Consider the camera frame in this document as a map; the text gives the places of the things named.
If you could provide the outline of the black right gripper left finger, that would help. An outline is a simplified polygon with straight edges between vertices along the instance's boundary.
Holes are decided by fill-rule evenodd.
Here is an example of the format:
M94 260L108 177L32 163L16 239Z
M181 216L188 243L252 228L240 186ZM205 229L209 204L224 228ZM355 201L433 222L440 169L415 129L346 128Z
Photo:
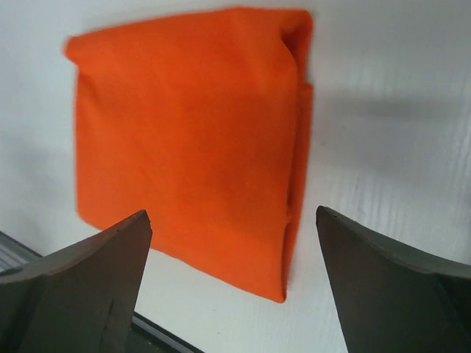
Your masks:
M123 352L152 239L145 210L1 273L2 352Z

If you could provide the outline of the orange t shirt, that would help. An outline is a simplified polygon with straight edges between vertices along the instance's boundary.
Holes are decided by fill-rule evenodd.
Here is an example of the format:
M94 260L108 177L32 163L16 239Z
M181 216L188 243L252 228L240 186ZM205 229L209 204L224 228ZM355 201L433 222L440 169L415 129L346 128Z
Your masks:
M314 88L307 10L232 7L69 38L76 205L136 210L152 248L282 303L300 223Z

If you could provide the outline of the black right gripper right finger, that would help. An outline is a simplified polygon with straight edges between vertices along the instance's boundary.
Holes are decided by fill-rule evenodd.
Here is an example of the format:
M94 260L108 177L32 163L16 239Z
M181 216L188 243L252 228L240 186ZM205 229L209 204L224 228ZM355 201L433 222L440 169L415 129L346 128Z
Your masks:
M470 266L320 206L316 228L349 352L469 352Z

